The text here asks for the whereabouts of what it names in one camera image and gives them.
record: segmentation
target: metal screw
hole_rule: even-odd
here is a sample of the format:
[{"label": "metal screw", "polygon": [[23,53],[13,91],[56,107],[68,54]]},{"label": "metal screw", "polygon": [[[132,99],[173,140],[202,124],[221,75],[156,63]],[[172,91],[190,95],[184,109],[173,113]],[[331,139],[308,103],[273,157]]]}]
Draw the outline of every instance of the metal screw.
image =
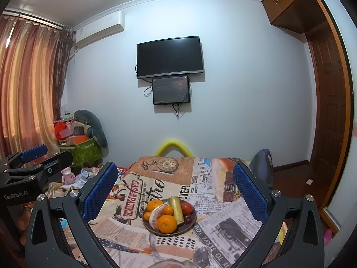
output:
[{"label": "metal screw", "polygon": [[307,195],[306,195],[306,199],[307,199],[308,201],[313,201],[313,196],[312,196],[311,194],[307,194]]},{"label": "metal screw", "polygon": [[74,198],[78,195],[78,193],[79,193],[78,189],[74,189],[69,192],[69,195]]},{"label": "metal screw", "polygon": [[272,193],[273,196],[275,196],[276,198],[281,197],[281,192],[280,192],[280,191],[272,191],[271,193]]},{"label": "metal screw", "polygon": [[45,195],[42,193],[42,194],[39,194],[37,196],[37,200],[43,200],[45,198]]}]

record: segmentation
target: fruit plate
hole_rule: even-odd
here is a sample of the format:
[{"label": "fruit plate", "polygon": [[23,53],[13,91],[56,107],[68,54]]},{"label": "fruit plate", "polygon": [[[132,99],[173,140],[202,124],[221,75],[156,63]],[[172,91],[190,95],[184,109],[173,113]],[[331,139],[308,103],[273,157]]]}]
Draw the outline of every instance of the fruit plate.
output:
[{"label": "fruit plate", "polygon": [[[161,199],[163,203],[168,203],[168,198],[166,199]],[[183,203],[187,203],[187,201],[185,200],[182,200],[180,199],[180,203],[183,204]],[[145,209],[143,211],[142,214],[145,214],[147,212],[147,209]],[[172,236],[177,236],[177,235],[181,235],[185,232],[188,232],[192,227],[193,225],[196,223],[196,220],[197,220],[197,216],[196,216],[196,210],[195,208],[193,208],[193,213],[191,214],[191,218],[192,218],[192,222],[190,222],[189,224],[185,225],[184,223],[182,223],[181,225],[177,226],[177,229],[170,233],[170,234],[164,234],[163,232],[160,232],[159,230],[154,230],[149,222],[147,222],[146,220],[142,219],[142,222],[144,224],[144,227],[149,231],[151,232],[152,234],[155,234],[157,236],[160,236],[160,237],[172,237]]]}]

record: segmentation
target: orange curtain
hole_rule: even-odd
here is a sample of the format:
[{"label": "orange curtain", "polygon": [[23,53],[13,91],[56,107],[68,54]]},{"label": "orange curtain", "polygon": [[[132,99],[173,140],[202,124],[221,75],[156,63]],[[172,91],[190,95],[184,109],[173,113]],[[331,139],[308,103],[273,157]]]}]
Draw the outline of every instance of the orange curtain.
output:
[{"label": "orange curtain", "polygon": [[14,26],[0,70],[1,157],[40,144],[47,145],[48,155],[59,152],[52,108],[59,35],[57,30],[23,19]]},{"label": "orange curtain", "polygon": [[6,41],[10,35],[14,20],[14,17],[0,15],[0,69],[5,57]]}]

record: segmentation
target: green bag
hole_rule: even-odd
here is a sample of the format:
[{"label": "green bag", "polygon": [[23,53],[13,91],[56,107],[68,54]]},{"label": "green bag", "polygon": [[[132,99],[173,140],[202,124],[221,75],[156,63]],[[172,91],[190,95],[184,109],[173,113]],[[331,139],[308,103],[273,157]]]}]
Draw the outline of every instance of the green bag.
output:
[{"label": "green bag", "polygon": [[95,161],[102,158],[100,147],[93,138],[76,145],[60,146],[60,149],[61,151],[68,150],[72,153],[73,163],[71,167],[83,167],[84,162],[92,166]]}]

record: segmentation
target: white wall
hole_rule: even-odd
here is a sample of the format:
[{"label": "white wall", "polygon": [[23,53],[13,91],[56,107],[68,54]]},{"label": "white wall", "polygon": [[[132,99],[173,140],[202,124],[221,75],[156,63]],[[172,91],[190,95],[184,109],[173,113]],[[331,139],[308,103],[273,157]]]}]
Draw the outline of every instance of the white wall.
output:
[{"label": "white wall", "polygon": [[306,58],[308,61],[309,65],[309,72],[310,72],[310,84],[311,84],[311,132],[310,132],[310,143],[309,143],[309,149],[307,152],[307,159],[310,161],[311,160],[311,155],[312,155],[312,149],[313,149],[313,143],[315,140],[315,130],[316,130],[316,116],[317,116],[317,95],[316,95],[316,81],[315,81],[315,71],[313,68],[313,61],[312,61],[312,56],[311,56],[311,51],[309,44],[307,42],[305,33],[302,34],[302,39],[304,42],[304,47],[305,47],[305,52],[306,52]]},{"label": "white wall", "polygon": [[[251,159],[269,148],[275,166],[307,158],[312,95],[303,43],[271,26],[252,0],[156,0],[124,9],[125,31],[78,51],[67,71],[69,109],[97,115],[110,160],[129,166],[168,139],[200,157]],[[192,75],[191,104],[144,97],[136,44],[199,35],[205,75]]]}]

